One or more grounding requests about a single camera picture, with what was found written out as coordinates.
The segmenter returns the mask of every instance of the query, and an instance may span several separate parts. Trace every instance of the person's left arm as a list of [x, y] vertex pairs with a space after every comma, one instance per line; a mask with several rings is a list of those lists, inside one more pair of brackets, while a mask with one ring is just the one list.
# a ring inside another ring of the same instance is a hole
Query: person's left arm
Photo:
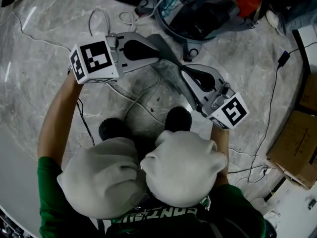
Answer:
[[45, 116], [38, 142], [40, 233], [42, 237], [96, 237], [89, 218], [77, 213], [67, 202], [57, 182], [76, 103], [82, 89], [71, 72], [56, 94]]

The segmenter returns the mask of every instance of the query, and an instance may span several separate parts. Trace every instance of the gray pants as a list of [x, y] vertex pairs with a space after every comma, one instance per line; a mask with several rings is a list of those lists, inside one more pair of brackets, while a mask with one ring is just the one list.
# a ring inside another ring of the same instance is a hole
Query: gray pants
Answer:
[[286, 35], [313, 24], [317, 24], [317, 0], [307, 0], [281, 12], [278, 30]]

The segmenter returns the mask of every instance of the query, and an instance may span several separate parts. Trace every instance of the white surface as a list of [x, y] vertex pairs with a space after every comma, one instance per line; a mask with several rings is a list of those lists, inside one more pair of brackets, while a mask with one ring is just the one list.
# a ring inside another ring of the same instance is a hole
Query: white surface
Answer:
[[37, 163], [0, 126], [0, 208], [20, 228], [41, 237]]
[[292, 185], [288, 180], [267, 202], [268, 206], [280, 213], [274, 220], [278, 238], [308, 238], [317, 226], [317, 204], [309, 210], [308, 204], [317, 200], [317, 183], [310, 189]]
[[[317, 25], [310, 25], [298, 30], [304, 46], [312, 42], [317, 42]], [[311, 66], [312, 73], [317, 73], [317, 44], [313, 44], [306, 48], [306, 54]]]

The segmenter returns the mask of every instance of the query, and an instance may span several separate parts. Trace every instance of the green shirt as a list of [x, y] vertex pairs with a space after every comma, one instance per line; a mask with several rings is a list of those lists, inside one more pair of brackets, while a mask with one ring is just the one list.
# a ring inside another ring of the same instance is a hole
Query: green shirt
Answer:
[[[38, 179], [42, 237], [98, 237], [88, 217], [67, 202], [57, 176], [59, 165], [49, 157], [39, 159]], [[224, 238], [264, 238], [265, 224], [260, 212], [244, 198], [240, 189], [223, 185], [210, 193], [211, 206], [176, 208], [162, 204], [145, 212], [129, 212], [114, 220], [106, 237], [194, 236], [215, 237], [213, 223]]]

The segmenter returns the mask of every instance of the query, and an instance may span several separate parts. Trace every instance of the floor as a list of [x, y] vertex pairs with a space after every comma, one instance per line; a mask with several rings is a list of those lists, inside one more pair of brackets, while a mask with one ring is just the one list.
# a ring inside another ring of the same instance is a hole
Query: floor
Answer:
[[[19, 21], [10, 12], [13, 10], [21, 19], [24, 33], [71, 49], [77, 41], [90, 36], [88, 19], [96, 7], [108, 14], [112, 32], [129, 30], [127, 25], [119, 21], [118, 16], [124, 10], [133, 12], [134, 8], [114, 0], [22, 0], [14, 6], [0, 9], [0, 122], [7, 126], [15, 141], [34, 160], [37, 159], [37, 140], [45, 114], [67, 74], [68, 52], [23, 36]], [[106, 24], [98, 13], [94, 14], [91, 27], [94, 33], [106, 32]], [[137, 32], [143, 36], [161, 34], [182, 60], [181, 46], [163, 33], [153, 19], [141, 23]], [[296, 47], [293, 36], [278, 35], [263, 18], [254, 29], [228, 32], [206, 43], [193, 60], [193, 63], [216, 68], [232, 88], [240, 92], [248, 106], [250, 115], [230, 132], [231, 148], [249, 155], [255, 154], [268, 120], [277, 60], [284, 50], [291, 51]], [[293, 107], [301, 74], [302, 60], [300, 54], [294, 52], [278, 72], [270, 127], [259, 150], [261, 158], [256, 158], [255, 165], [265, 162], [268, 149], [283, 127]], [[115, 88], [136, 98], [156, 80], [156, 73], [148, 66], [126, 75]], [[103, 84], [85, 85], [80, 98], [85, 105], [84, 116], [96, 143], [100, 142], [99, 124], [109, 117], [123, 118], [131, 104]], [[152, 110], [157, 119], [164, 121], [172, 107], [184, 105], [184, 98], [162, 80], [140, 102]], [[193, 116], [193, 131], [208, 137], [211, 123], [199, 114]], [[138, 106], [129, 112], [127, 123], [135, 132], [151, 137], [156, 137], [163, 130], [162, 125]], [[76, 111], [63, 166], [73, 154], [91, 145]], [[230, 150], [230, 162], [230, 170], [238, 171], [248, 168], [252, 158]], [[259, 169], [252, 171], [251, 181], [261, 177], [259, 172]], [[273, 188], [281, 178], [277, 170], [272, 170], [257, 183], [247, 184], [246, 179], [239, 181], [247, 175], [248, 172], [232, 174], [229, 175], [229, 181], [241, 188], [249, 200], [266, 196], [269, 193], [268, 187]]]

